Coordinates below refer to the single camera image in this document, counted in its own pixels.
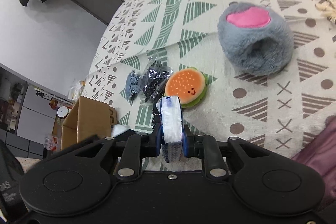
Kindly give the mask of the blue white tissue pack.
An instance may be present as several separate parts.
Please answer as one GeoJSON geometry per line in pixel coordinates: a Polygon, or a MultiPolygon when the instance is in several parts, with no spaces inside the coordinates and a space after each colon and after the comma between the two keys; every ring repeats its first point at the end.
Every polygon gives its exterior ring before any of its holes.
{"type": "Polygon", "coordinates": [[[156,108],[160,118],[160,144],[167,163],[180,161],[183,150],[183,115],[178,96],[165,96],[156,108]]]}

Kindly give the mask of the plush hamburger toy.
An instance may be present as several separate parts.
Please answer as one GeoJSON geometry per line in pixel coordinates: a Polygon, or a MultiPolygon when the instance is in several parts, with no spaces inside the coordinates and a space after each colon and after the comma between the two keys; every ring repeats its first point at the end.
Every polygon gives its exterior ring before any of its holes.
{"type": "Polygon", "coordinates": [[[197,105],[207,93],[208,79],[196,68],[173,73],[167,80],[165,96],[177,96],[183,109],[197,105]]]}

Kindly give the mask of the light blue denim patch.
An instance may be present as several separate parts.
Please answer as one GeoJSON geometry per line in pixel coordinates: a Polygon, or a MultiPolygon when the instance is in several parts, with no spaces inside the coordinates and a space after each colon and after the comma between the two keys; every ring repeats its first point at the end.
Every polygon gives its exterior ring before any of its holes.
{"type": "Polygon", "coordinates": [[[141,91],[139,86],[139,74],[131,71],[126,79],[125,92],[127,99],[132,99],[136,94],[141,91]]]}

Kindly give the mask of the grey pink plush slipper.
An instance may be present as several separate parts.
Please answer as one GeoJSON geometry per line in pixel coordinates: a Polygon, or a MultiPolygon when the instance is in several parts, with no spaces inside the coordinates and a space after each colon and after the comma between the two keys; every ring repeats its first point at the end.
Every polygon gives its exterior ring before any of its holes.
{"type": "Polygon", "coordinates": [[[224,10],[217,28],[225,56],[246,73],[271,75],[291,61],[293,32],[282,16],[270,8],[234,3],[224,10]]]}

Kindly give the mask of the brown cardboard box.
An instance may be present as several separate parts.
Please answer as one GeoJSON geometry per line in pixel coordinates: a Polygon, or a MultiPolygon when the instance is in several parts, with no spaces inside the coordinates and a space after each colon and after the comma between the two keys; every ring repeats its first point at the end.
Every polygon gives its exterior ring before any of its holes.
{"type": "Polygon", "coordinates": [[[105,102],[81,96],[62,124],[60,149],[64,150],[93,135],[100,139],[110,136],[116,124],[116,109],[105,102]]]}

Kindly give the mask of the white cylinder container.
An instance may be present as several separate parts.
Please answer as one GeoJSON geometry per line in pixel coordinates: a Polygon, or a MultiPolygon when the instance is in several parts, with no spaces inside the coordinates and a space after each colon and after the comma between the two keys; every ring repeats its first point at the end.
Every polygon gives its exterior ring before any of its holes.
{"type": "Polygon", "coordinates": [[[69,111],[69,108],[67,108],[66,106],[61,106],[57,110],[57,115],[60,118],[65,118],[68,115],[69,111]]]}

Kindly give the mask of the patterned white green blanket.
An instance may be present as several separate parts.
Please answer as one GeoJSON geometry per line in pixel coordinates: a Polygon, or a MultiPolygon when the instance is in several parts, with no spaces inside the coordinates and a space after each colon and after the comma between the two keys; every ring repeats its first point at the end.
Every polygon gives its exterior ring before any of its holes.
{"type": "Polygon", "coordinates": [[[335,117],[335,24],[312,0],[126,0],[101,37],[83,95],[115,108],[119,124],[150,133],[152,106],[128,100],[125,83],[152,60],[207,76],[205,98],[183,112],[194,134],[237,136],[292,157],[335,117]],[[254,76],[225,57],[218,21],[239,2],[270,8],[291,28],[294,53],[280,72],[254,76]]]}

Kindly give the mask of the pink purple cloth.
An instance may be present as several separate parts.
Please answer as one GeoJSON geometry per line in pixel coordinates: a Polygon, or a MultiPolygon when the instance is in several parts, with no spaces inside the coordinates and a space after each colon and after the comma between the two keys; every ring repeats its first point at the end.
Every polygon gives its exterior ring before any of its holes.
{"type": "Polygon", "coordinates": [[[324,209],[335,202],[336,140],[335,117],[327,118],[326,127],[292,160],[313,168],[325,183],[325,194],[320,204],[324,209]]]}

